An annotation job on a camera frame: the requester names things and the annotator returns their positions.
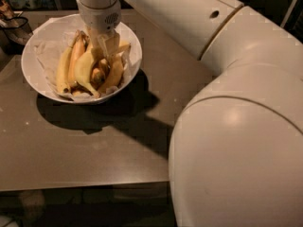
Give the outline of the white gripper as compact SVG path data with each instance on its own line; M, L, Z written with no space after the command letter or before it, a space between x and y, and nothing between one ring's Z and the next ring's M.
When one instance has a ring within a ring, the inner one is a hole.
M87 25L89 44L86 51L90 52L97 61L102 60L104 56L111 58L119 48L120 35L113 29L121 21L120 3L116 1L106 9L92 9L80 0L76 1L80 17Z

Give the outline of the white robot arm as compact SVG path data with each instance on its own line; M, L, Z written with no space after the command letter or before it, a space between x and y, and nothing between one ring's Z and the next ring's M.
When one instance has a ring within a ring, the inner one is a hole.
M77 0L99 31L119 0ZM303 227L303 48L237 0L124 0L215 73L169 147L179 227Z

